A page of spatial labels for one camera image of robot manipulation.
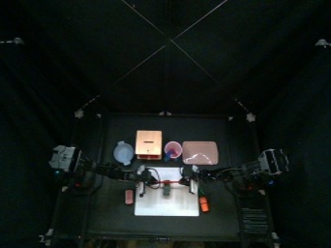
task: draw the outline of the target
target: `black table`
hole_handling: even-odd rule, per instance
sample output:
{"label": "black table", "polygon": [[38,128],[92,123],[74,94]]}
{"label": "black table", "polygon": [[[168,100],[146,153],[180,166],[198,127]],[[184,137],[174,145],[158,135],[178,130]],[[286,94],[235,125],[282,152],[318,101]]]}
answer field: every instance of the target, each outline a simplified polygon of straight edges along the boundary
{"label": "black table", "polygon": [[[255,127],[242,116],[228,119],[220,116],[164,117],[91,113],[78,119],[71,143],[100,164],[118,163],[114,158],[116,144],[124,140],[135,148],[138,130],[162,131],[163,146],[171,140],[214,141],[219,149],[219,164],[200,166],[206,170],[236,168],[259,156]],[[142,161],[135,157],[132,165],[122,168],[135,170],[142,164],[178,167],[182,163]],[[124,203],[124,191],[135,187],[132,183],[106,177],[103,187],[92,196],[75,197],[60,192],[60,210],[54,218],[58,239],[239,241],[246,238],[240,232],[242,203],[227,191],[223,182],[202,184],[210,212],[200,212],[198,217],[135,216],[135,206]]]}

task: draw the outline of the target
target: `white sheet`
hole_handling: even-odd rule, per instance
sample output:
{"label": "white sheet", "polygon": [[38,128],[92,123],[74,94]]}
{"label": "white sheet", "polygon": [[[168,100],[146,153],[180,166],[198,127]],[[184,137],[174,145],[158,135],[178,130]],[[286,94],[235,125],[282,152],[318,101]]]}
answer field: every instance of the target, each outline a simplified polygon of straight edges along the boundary
{"label": "white sheet", "polygon": [[[179,181],[179,168],[154,168],[159,172],[160,180]],[[163,184],[156,190],[146,187],[146,194],[140,197],[136,190],[135,215],[138,216],[199,216],[198,195],[188,192],[188,187],[179,183],[171,184],[170,197],[163,196]]]}

